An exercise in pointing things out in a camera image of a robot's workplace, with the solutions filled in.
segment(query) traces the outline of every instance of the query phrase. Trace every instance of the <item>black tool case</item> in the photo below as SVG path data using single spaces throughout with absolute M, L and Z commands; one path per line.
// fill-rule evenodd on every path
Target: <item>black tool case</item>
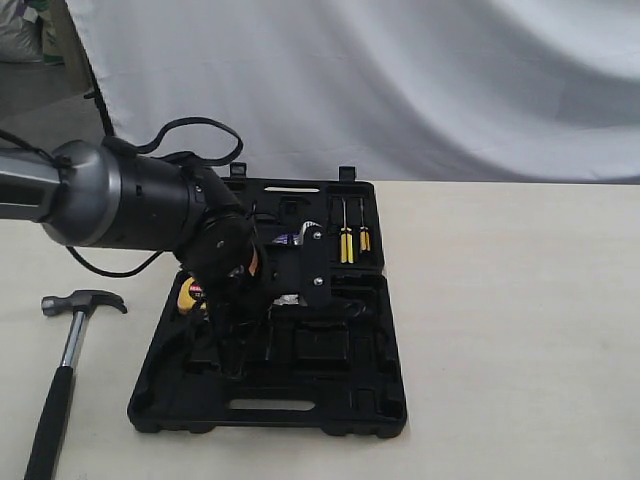
M 312 182 L 247 178 L 244 164 L 232 164 L 225 182 L 253 210 L 284 290 L 297 286 L 306 299 L 337 299 L 340 307 L 274 305 L 248 348 L 245 374 L 224 378 L 186 362 L 192 352 L 181 341 L 185 316 L 176 304 L 188 274 L 179 272 L 129 403 L 131 423 L 147 433 L 268 426 L 399 435 L 407 411 L 373 185 L 356 181 L 353 167 L 341 167 L 339 181 Z M 353 264 L 340 258 L 343 198 Z M 360 199 L 371 237 L 365 253 Z M 302 245 L 287 243 L 307 221 L 319 226 L 309 229 Z

